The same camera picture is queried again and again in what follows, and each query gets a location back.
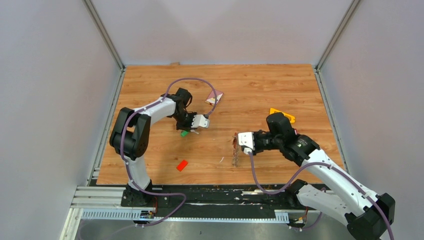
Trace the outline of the green tag key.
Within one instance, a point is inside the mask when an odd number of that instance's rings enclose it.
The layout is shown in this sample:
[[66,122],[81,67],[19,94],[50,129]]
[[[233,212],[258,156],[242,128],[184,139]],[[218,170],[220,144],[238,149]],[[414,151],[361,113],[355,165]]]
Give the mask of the green tag key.
[[194,129],[191,129],[191,130],[182,130],[181,131],[181,133],[180,133],[180,135],[182,136],[182,137],[186,137],[187,135],[189,135],[189,134],[196,134],[196,135],[199,135],[200,133],[199,132],[197,132],[196,130],[194,130]]

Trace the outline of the metal key organizer red handle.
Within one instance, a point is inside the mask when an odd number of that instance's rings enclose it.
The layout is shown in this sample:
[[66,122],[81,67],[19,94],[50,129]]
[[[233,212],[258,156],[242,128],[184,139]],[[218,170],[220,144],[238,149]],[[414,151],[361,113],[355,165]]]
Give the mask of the metal key organizer red handle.
[[238,133],[235,132],[232,140],[232,166],[238,167],[239,164],[239,146],[238,146],[238,139],[237,139]]

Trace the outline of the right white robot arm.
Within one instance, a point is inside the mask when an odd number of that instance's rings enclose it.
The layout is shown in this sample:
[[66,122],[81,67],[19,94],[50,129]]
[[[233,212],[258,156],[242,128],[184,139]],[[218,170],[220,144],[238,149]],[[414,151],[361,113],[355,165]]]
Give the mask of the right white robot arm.
[[268,131],[243,132],[238,145],[253,161],[263,151],[278,150],[299,170],[280,189],[267,195],[287,192],[286,204],[292,209],[316,209],[343,224],[356,240],[378,240],[384,233],[394,239],[396,202],[388,193],[378,194],[339,167],[310,137],[299,134],[281,112],[266,118]]

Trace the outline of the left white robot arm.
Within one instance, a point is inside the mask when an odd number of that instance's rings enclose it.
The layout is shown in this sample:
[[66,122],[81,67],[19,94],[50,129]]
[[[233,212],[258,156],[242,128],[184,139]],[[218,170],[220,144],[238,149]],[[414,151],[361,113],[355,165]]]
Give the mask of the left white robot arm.
[[152,180],[147,174],[144,155],[148,148],[151,126],[163,118],[173,118],[176,129],[193,130],[196,112],[187,111],[192,94],[179,88],[174,94],[163,94],[157,101],[141,108],[123,107],[116,119],[109,144],[123,157],[128,183],[123,199],[142,207],[153,201]]

